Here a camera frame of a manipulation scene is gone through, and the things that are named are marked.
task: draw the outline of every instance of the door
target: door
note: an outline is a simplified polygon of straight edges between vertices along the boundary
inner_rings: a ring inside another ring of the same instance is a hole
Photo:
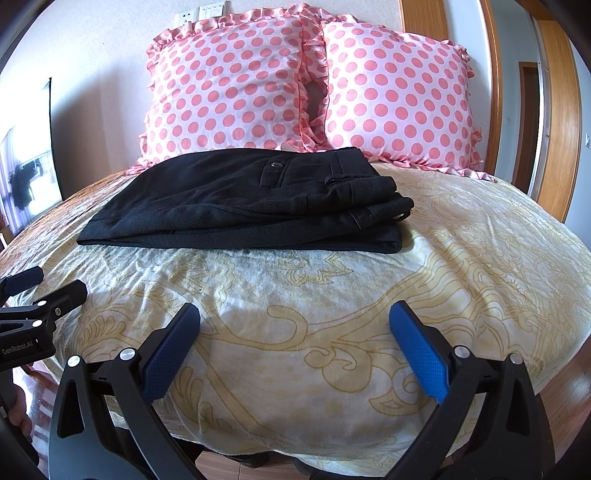
[[[540,75],[538,64],[529,61],[519,62],[519,78],[521,83],[521,120],[519,123],[517,157],[511,183],[527,194],[534,171],[540,126]]]

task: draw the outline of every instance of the pillow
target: pillow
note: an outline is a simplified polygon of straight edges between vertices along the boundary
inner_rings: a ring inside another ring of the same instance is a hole
[[[468,104],[466,50],[449,41],[358,23],[322,22],[328,96],[311,125],[323,148],[370,160],[486,177]]]
[[[302,42],[320,28],[307,8],[256,9],[156,37],[147,50],[154,97],[134,171],[219,148],[314,150]]]

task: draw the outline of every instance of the folded trousers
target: folded trousers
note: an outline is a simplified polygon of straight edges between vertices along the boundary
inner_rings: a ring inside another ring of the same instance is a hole
[[[189,153],[135,178],[95,214],[80,245],[396,253],[414,206],[357,148]]]

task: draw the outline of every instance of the bed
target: bed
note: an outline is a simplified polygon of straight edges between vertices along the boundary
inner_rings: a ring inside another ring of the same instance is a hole
[[[11,305],[75,278],[87,284],[87,302],[58,322],[57,353],[45,361],[59,380],[71,355],[113,358],[192,302],[201,332],[154,404],[173,435],[220,453],[276,450],[329,471],[383,475],[435,405],[388,330],[390,305],[406,300],[478,356],[519,352],[538,393],[591,332],[591,254],[502,180],[373,165],[415,201],[397,254],[79,246],[86,222],[134,178],[119,172],[55,207],[2,254],[2,273],[33,265],[45,273]],[[122,425],[117,405],[109,408]]]

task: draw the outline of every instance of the electrical outlet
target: electrical outlet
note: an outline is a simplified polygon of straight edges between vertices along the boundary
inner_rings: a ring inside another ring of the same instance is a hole
[[[180,27],[187,22],[197,21],[197,9],[186,10],[174,16],[174,28]]]

